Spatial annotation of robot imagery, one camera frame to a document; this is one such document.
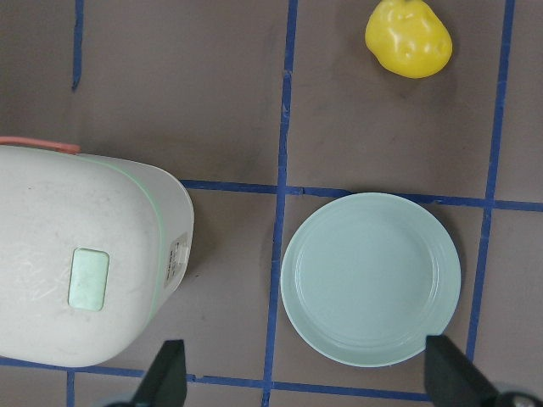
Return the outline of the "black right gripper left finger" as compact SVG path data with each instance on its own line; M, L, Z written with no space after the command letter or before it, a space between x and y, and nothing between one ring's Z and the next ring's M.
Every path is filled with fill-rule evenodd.
M182 407L187 394L184 342L168 340L161 346L130 406Z

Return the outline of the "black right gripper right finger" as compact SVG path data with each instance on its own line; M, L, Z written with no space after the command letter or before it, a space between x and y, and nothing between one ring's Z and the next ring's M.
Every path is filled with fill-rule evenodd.
M424 387L434 406L507 406L507 397L447 336L427 336Z

